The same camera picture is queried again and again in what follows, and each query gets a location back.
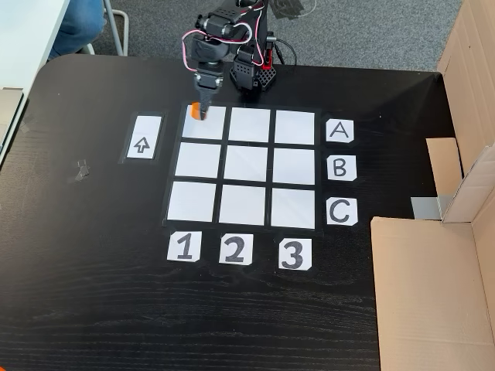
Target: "person's leg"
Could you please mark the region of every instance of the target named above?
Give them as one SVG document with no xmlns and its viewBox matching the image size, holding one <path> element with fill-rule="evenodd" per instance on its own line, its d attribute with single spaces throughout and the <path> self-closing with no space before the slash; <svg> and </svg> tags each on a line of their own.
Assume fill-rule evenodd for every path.
<svg viewBox="0 0 495 371">
<path fill-rule="evenodd" d="M 95 40 L 103 26 L 102 0 L 70 0 L 49 58 L 77 52 Z"/>
</svg>

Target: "floor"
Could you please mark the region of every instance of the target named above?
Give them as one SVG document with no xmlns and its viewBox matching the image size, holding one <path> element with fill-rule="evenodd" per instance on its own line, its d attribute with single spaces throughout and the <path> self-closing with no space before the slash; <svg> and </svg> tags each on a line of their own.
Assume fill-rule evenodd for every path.
<svg viewBox="0 0 495 371">
<path fill-rule="evenodd" d="M 180 58 L 180 37 L 223 0 L 112 0 L 128 13 L 130 56 Z M 436 70 L 461 0 L 270 0 L 268 27 L 299 64 Z M 96 53 L 115 54 L 106 27 Z M 292 61 L 288 49 L 287 63 Z"/>
</svg>

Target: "wooden table surface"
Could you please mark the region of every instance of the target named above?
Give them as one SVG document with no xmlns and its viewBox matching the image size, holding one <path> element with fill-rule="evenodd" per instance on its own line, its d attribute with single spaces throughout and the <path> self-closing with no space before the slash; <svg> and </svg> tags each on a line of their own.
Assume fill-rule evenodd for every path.
<svg viewBox="0 0 495 371">
<path fill-rule="evenodd" d="M 358 179 L 322 180 L 317 202 L 355 197 L 359 223 L 323 220 L 308 271 L 278 269 L 273 233 L 254 233 L 251 265 L 219 264 L 215 228 L 195 264 L 166 259 L 172 148 L 181 107 L 197 99 L 180 61 L 77 55 L 42 68 L 0 171 L 0 366 L 380 369 L 369 222 L 412 218 L 411 196 L 435 196 L 425 138 L 454 135 L 442 77 L 276 68 L 250 104 L 355 122 L 353 142 L 319 150 L 355 154 Z M 225 80 L 216 103 L 245 102 Z M 119 163 L 140 111 L 167 113 L 159 160 Z M 90 167 L 82 182 L 78 160 Z"/>
</svg>

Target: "orange block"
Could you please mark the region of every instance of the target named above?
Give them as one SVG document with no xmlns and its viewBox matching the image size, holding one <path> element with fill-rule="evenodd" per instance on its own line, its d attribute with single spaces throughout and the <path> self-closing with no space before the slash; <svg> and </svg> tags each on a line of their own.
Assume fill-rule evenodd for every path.
<svg viewBox="0 0 495 371">
<path fill-rule="evenodd" d="M 191 117 L 196 120 L 201 120 L 200 102 L 193 102 L 191 104 Z"/>
</svg>

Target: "number 3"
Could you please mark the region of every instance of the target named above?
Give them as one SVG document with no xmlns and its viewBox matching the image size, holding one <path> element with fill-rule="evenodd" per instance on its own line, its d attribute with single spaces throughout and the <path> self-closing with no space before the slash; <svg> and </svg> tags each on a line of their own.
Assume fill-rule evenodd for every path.
<svg viewBox="0 0 495 371">
<path fill-rule="evenodd" d="M 297 269 L 299 267 L 302 266 L 302 256 L 300 255 L 301 254 L 301 251 L 302 251 L 302 245 L 300 242 L 298 241 L 291 241 L 291 242 L 288 242 L 284 245 L 284 247 L 286 249 L 290 248 L 290 247 L 294 247 L 294 253 L 291 254 L 291 257 L 293 257 L 295 259 L 295 263 L 294 264 L 288 264 L 286 261 L 282 261 L 282 265 L 284 266 L 284 268 L 286 269 Z"/>
<path fill-rule="evenodd" d="M 285 238 L 278 245 L 278 267 L 307 271 L 312 266 L 312 241 L 304 238 Z"/>
</svg>

